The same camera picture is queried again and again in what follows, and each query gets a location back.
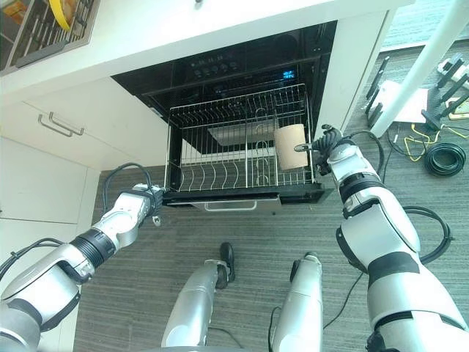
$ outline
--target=gray carpet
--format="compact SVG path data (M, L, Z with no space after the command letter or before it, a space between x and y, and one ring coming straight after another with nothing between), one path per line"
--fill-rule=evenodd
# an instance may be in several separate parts
M393 53L385 78L401 81L419 53L407 49ZM469 59L469 45L457 43L448 53L463 51ZM377 66L383 57L377 60ZM429 87L437 73L426 80ZM355 111L349 130L365 128L362 108ZM458 122L469 126L469 121ZM468 151L468 141L443 133ZM363 154L376 165L377 150L367 137L357 136ZM156 183L163 168L151 169ZM112 199L121 189L142 181L137 171L115 177ZM330 177L322 182L332 187ZM388 165L386 184L403 205L423 205L437 211L451 225L457 241L447 253L429 264L429 269L452 294L466 320L469 319L469 235L467 171L441 179L430 176L422 163L413 163L394 153ZM101 213L98 195L94 219ZM347 264L335 240L342 221L341 203L333 192L316 205L290 205L272 213L210 214L193 208L164 208L163 225L147 222L138 240L99 268L84 285L78 311L75 351L141 351L160 345L166 321L179 290L191 272L207 258L218 256L223 241L233 244L237 278L215 298L212 325L230 330L254 352L267 350L267 327L271 309L281 305L289 289L292 261L306 251L315 251L323 268L324 321L339 310L358 271ZM440 240L436 221L412 217L420 233L423 253ZM364 351L370 334L366 309L366 279L352 295L343 315L324 333L324 352ZM228 336L211 331L209 345L235 346Z
M409 48L425 43L435 31L452 0L416 0L400 7L394 16L381 51ZM458 36L469 39L469 25Z

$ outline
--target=wire dish rack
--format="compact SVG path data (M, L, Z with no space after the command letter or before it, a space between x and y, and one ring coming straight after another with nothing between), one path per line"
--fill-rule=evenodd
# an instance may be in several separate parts
M311 153L309 165L297 169L282 171L277 161L274 131L293 124L305 126L310 142L304 84L174 107L165 188L181 192L313 183ZM180 131L181 143L171 141L172 128Z
M99 0L76 0L76 12L67 32L57 23L49 1L32 0L10 52L7 66L20 68L87 44Z

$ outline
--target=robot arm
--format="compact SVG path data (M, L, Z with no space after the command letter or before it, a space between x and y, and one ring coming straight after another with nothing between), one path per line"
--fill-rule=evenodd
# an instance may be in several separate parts
M40 332L55 328L77 305L78 286L161 207L163 189L138 184L122 192L91 229L64 243L16 277L1 295L0 351L35 351Z
M351 265L369 275L370 352L462 351L468 325L448 291L422 265L416 229L359 148L330 126L313 144L331 172L344 217L336 239Z

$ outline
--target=digital display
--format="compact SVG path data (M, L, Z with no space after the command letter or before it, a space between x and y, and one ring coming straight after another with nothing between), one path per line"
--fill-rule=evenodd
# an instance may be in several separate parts
M295 71L290 70L290 71L284 71L284 79L289 79L289 78L294 78L295 77Z

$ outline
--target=metal handle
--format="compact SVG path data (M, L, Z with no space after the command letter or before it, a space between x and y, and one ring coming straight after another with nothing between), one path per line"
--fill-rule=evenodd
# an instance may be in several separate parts
M253 200L254 204L252 207L249 208L219 208L219 209L214 209L214 208L209 208L209 205L211 203L204 203L204 209L205 211L211 211L211 212L230 212L230 211L253 211L256 210L257 208L257 201Z
M69 126L66 126L64 125L63 123L61 123L60 121L58 120L55 120L54 119L54 116L53 116L53 112L51 111L51 113L49 114L49 122L53 125L57 125L63 129L65 129L67 132L64 132L64 131L61 131L59 130L58 128L55 128L51 125L46 125L44 122L43 122L43 115L42 114L39 114L39 117L37 118L37 121L40 125L48 128L49 130L52 130L54 132L57 132L57 133L60 133L61 135L63 136L66 136L66 137L71 137L73 136L74 134L76 134L77 136L83 136L83 133L85 131L84 128L80 128L79 131L76 131L74 130L73 128L69 127Z

